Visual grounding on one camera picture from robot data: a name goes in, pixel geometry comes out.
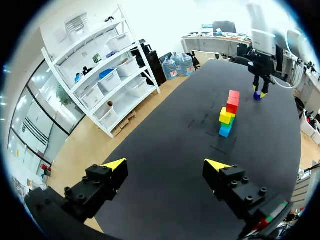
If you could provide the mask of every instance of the glass wall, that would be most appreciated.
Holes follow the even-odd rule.
[[[85,114],[60,86],[46,61],[39,66],[27,87],[42,108],[68,133],[84,117]]]
[[[43,61],[16,105],[8,149],[41,176],[84,116]]]

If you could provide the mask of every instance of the table surface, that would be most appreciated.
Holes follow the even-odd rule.
[[[253,80],[245,66],[209,61],[123,141],[105,161],[127,158],[129,175],[95,216],[104,233],[123,240],[237,239],[246,224],[202,177],[207,158],[238,164],[271,196],[291,198],[301,157],[294,96],[271,85],[255,101]],[[229,90],[240,92],[240,105],[224,138],[219,114]]]
[[[233,41],[233,42],[236,42],[236,43],[243,43],[243,44],[247,44],[249,45],[251,43],[250,40],[244,40],[243,38],[240,38],[240,37],[236,37],[236,36],[198,36],[198,35],[195,35],[195,36],[184,36],[182,37],[182,39],[185,39],[185,40],[191,40],[191,39],[203,39],[203,40],[206,40],[206,39],[217,39],[217,40],[225,40],[225,41]]]

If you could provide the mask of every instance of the yellow block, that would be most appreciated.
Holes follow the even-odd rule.
[[[106,167],[112,169],[112,172],[113,172],[123,161],[127,161],[127,159],[126,158],[122,158],[122,159],[117,160],[117,161],[112,161],[112,162],[109,162],[109,163],[101,165],[101,167],[106,166]]]
[[[219,122],[224,124],[229,124],[231,121],[231,117],[232,117],[231,113],[227,112],[226,107],[223,107],[220,112]]]
[[[214,169],[219,172],[220,169],[223,169],[224,167],[230,168],[232,166],[217,162],[217,161],[213,161],[210,159],[205,159],[205,161],[207,161],[212,167],[214,167]]]
[[[267,94],[268,94],[268,93],[263,93],[263,92],[261,92],[260,98],[262,99],[262,98],[265,97]]]

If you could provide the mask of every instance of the water bottle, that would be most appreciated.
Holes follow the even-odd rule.
[[[175,79],[178,77],[177,66],[175,61],[170,60],[167,56],[165,57],[164,62],[162,63],[164,74],[166,79]]]
[[[176,52],[173,53],[173,56],[171,57],[171,59],[173,61],[175,61],[175,65],[176,65],[176,70],[178,71],[178,73],[181,73],[182,72],[182,69],[181,69],[181,60],[182,60],[182,57],[181,55],[177,54]]]
[[[182,53],[181,68],[183,75],[190,76],[195,71],[192,57]]]

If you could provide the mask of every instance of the stacked blocks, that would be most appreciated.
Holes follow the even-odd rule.
[[[240,102],[240,92],[230,90],[229,98],[226,107],[223,107],[220,112],[219,122],[221,123],[221,128],[219,135],[227,138],[234,123],[238,107]]]

